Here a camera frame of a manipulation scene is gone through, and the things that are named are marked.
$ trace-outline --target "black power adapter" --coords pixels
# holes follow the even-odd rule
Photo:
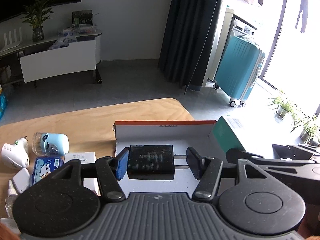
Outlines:
[[[173,180],[173,146],[131,145],[127,174],[129,179]]]

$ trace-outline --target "white router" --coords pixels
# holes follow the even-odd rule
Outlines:
[[[0,52],[6,51],[8,49],[12,49],[14,47],[19,46],[19,44],[22,41],[22,30],[21,27],[19,28],[19,38],[20,40],[17,41],[17,30],[13,30],[13,36],[14,36],[14,43],[12,43],[12,37],[11,37],[11,31],[9,31],[9,44],[7,41],[7,33],[4,33],[4,47],[0,50]]]

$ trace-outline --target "open box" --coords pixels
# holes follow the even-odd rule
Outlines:
[[[272,159],[270,143],[261,143],[255,130],[239,119],[222,116],[218,121],[115,121],[116,155],[130,145],[173,145],[174,155],[185,155],[193,147],[202,157],[226,160],[228,149],[236,148]],[[176,159],[175,165],[186,165]],[[127,174],[119,181],[126,196],[130,192],[187,192],[198,185],[190,169],[175,170],[174,180],[133,180]]]

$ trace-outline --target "potted plant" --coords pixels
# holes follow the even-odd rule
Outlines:
[[[303,126],[302,133],[300,134],[300,138],[303,142],[308,145],[318,146],[320,139],[320,125],[317,122],[317,116],[314,115],[312,117],[305,116],[303,118],[299,118],[291,131],[294,131],[300,126]]]
[[[293,123],[296,124],[298,120],[298,108],[297,106],[289,100],[289,98],[284,98],[284,94],[277,96],[276,98],[270,98],[272,101],[268,104],[268,106],[276,106],[276,117],[282,121],[287,113],[289,113],[292,117]]]
[[[25,19],[23,23],[29,23],[33,28],[32,41],[41,41],[44,39],[44,34],[42,30],[42,24],[45,20],[50,19],[49,13],[54,13],[52,8],[49,7],[49,0],[34,0],[34,4],[30,6],[24,5]]]

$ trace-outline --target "cartoon animal illustration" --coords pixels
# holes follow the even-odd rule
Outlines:
[[[51,160],[48,160],[46,163],[42,164],[40,166],[40,174],[39,177],[41,179],[43,179],[45,176],[47,176],[50,173],[50,167],[49,167],[49,163],[51,162]]]

